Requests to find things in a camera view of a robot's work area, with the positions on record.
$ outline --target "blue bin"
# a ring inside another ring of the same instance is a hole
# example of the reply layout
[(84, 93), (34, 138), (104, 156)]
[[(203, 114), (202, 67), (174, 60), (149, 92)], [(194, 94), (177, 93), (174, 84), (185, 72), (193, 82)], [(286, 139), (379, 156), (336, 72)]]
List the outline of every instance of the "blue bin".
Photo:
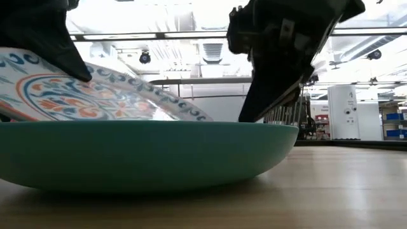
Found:
[(403, 114), (399, 114), (399, 113), (390, 113), (390, 114), (386, 114), (386, 119), (387, 120), (403, 120)]
[[(386, 130), (387, 137), (399, 137), (400, 136), (400, 130)], [(407, 137), (407, 130), (401, 130), (402, 135), (404, 137)]]

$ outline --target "decorative plate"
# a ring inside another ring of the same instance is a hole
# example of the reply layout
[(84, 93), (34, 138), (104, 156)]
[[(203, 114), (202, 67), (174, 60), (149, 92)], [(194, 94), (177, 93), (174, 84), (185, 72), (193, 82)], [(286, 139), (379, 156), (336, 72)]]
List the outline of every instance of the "decorative plate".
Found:
[(0, 113), (19, 121), (212, 121), (189, 102), (139, 78), (86, 64), (85, 83), (36, 54), (0, 48)]

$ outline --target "teal bowl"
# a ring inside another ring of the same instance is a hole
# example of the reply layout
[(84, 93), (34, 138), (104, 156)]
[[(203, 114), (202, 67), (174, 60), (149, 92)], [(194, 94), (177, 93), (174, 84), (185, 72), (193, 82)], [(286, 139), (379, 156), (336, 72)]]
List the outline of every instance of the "teal bowl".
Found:
[(51, 191), (186, 191), (266, 172), (297, 134), (296, 127), (260, 123), (0, 123), (0, 178)]

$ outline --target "metal rail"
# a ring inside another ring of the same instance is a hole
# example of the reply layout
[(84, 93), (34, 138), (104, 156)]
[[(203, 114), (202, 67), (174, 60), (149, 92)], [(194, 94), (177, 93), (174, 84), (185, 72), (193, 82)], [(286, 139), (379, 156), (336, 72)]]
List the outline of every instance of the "metal rail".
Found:
[[(107, 34), (70, 34), (74, 42), (150, 41), (173, 39), (224, 39), (227, 31), (131, 32)], [(330, 36), (402, 36), (407, 27), (337, 28)]]
[[(195, 85), (195, 84), (227, 84), (227, 83), (251, 83), (251, 77), (222, 77), (222, 78), (186, 78), (174, 80), (153, 80), (154, 85)], [(382, 82), (323, 82), (313, 83), (310, 86), (331, 86), (331, 85), (407, 85), (407, 81), (382, 81)]]

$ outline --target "fluorescent light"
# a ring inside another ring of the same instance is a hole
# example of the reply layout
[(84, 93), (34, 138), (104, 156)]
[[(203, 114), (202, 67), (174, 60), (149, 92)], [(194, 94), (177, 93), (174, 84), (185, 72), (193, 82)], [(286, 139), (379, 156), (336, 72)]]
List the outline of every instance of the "fluorescent light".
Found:
[(104, 35), (84, 35), (83, 38), (85, 39), (155, 39), (155, 33), (148, 33), (148, 34), (104, 34)]
[(332, 36), (386, 36), (386, 35), (406, 35), (407, 27), (400, 28), (355, 28), (355, 29), (334, 29)]
[(167, 38), (224, 38), (226, 37), (226, 31), (214, 31), (214, 32), (177, 32), (177, 33), (165, 33)]
[(205, 39), (205, 40), (191, 40), (191, 45), (201, 45), (201, 44), (228, 44), (228, 41), (225, 38), (215, 38), (215, 39)]

